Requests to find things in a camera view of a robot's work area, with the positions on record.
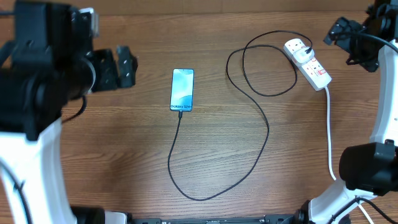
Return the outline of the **blue Galaxy smartphone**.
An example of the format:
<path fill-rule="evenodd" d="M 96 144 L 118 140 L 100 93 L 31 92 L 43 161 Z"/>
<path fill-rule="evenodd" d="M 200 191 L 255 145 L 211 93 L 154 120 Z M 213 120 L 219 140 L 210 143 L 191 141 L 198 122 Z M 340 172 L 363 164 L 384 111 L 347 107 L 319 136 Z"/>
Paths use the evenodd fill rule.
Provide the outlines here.
<path fill-rule="evenodd" d="M 193 69 L 175 68 L 173 70 L 170 94 L 171 111 L 191 111 L 193 109 L 194 76 Z"/>

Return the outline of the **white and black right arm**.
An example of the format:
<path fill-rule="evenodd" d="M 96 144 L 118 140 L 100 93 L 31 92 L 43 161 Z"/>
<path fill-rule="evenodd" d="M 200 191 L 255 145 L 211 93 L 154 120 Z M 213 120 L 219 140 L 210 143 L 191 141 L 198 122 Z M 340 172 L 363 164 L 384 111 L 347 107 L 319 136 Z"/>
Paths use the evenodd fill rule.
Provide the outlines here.
<path fill-rule="evenodd" d="M 397 1 L 375 1 L 362 23 L 341 17 L 324 42 L 348 52 L 348 65 L 381 73 L 376 122 L 369 143 L 347 147 L 337 178 L 284 223 L 350 223 L 363 202 L 397 191 Z"/>

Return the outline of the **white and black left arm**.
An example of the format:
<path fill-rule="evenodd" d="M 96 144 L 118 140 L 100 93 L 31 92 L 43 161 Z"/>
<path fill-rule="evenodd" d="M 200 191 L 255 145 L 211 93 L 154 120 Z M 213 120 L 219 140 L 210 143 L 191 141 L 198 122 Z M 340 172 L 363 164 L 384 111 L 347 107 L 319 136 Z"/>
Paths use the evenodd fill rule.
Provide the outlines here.
<path fill-rule="evenodd" d="M 95 50 L 91 7 L 16 1 L 14 38 L 1 47 L 1 180 L 15 223 L 132 223 L 127 212 L 70 205 L 60 162 L 62 110 L 90 93 L 131 88 L 128 46 Z"/>

